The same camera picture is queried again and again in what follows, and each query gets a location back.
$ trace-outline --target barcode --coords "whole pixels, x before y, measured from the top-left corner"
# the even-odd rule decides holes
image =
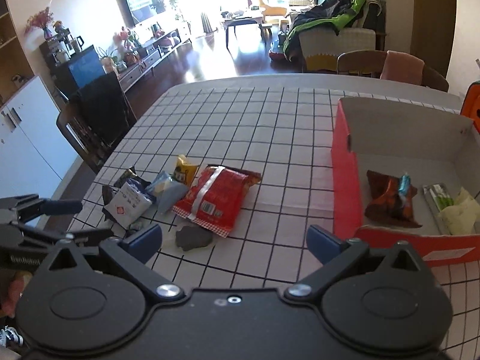
[[[212,215],[215,212],[215,205],[204,201],[202,202],[200,209],[208,215]]]

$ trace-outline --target red bag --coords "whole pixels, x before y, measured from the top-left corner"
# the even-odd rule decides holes
[[[198,184],[191,187],[172,210],[226,237],[233,230],[243,198],[250,187],[261,180],[259,173],[209,165],[200,174]]]

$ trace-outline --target pink towel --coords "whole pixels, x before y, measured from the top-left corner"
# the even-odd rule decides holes
[[[425,62],[405,52],[387,51],[381,80],[398,81],[414,85],[422,84]]]

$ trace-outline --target checkered tablecloth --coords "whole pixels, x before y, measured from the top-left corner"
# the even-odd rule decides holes
[[[172,172],[177,155],[184,154],[201,169],[222,163],[261,172],[263,180],[247,194],[231,236],[215,237],[209,247],[186,253],[175,247],[174,238],[188,221],[150,208],[142,221],[159,223],[164,235],[162,248],[147,263],[150,268],[187,291],[286,287],[320,268],[304,235],[310,224],[333,228],[330,147],[339,98],[411,101],[324,88],[192,88],[172,88],[139,119],[98,174],[70,229],[108,226],[123,236],[119,225],[104,222],[102,184],[112,185],[133,165],[151,181],[160,170]],[[434,273],[455,313],[442,347],[456,359],[473,360],[479,336],[479,265],[435,268]]]

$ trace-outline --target sofa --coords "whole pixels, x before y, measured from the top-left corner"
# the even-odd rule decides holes
[[[292,22],[301,7],[291,7]],[[339,55],[356,50],[383,49],[385,37],[385,5],[381,0],[367,0],[363,15],[337,36],[330,28],[316,27],[299,34],[301,57],[305,71],[337,70]]]

